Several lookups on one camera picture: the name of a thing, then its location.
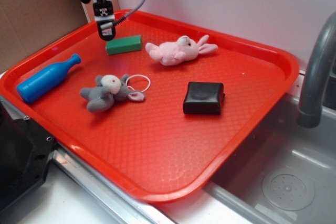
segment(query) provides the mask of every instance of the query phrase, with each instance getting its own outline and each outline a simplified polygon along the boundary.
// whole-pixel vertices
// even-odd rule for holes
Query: pink stuffed bunny
[[[206,44],[209,35],[204,35],[198,43],[188,36],[180,37],[176,42],[165,42],[156,46],[152,43],[146,44],[146,51],[149,56],[164,66],[174,66],[183,61],[194,60],[197,56],[215,51],[218,46]]]

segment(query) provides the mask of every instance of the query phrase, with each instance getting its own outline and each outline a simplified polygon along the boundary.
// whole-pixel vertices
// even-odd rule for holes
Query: cardboard
[[[0,0],[0,73],[87,22],[80,0]]]

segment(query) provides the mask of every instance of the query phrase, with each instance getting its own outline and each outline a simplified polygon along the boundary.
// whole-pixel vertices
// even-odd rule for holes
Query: white string loop
[[[145,92],[147,89],[149,89],[149,87],[150,87],[150,85],[151,85],[151,80],[150,80],[147,76],[144,76],[144,75],[142,75],[142,74],[134,74],[134,75],[132,75],[132,76],[129,76],[129,77],[126,79],[125,84],[127,85],[128,81],[129,81],[131,78],[133,78],[133,77],[143,77],[143,78],[147,79],[147,81],[148,81],[148,85],[147,85],[147,87],[146,87],[144,90],[142,90],[142,92]],[[135,91],[135,89],[134,89],[132,86],[127,86],[127,88],[132,89],[133,91]]]

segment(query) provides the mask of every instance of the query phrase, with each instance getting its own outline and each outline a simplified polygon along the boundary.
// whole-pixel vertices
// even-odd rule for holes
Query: white wall
[[[140,2],[118,1],[121,9]],[[140,10],[281,48],[305,70],[336,0],[146,0]]]

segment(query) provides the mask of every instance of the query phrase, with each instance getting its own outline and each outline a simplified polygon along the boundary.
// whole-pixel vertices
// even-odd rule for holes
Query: stuffed toy
[[[127,87],[129,75],[125,74],[121,79],[111,74],[97,76],[94,88],[82,88],[80,96],[89,101],[87,109],[90,112],[103,112],[110,109],[115,101],[129,99],[134,102],[142,102],[145,94],[142,91],[131,91]]]
[[[159,61],[164,66],[174,66],[217,50],[216,44],[206,44],[208,39],[209,35],[204,35],[196,43],[188,36],[182,36],[176,42],[165,42],[159,46],[147,43],[145,49],[153,60]]]

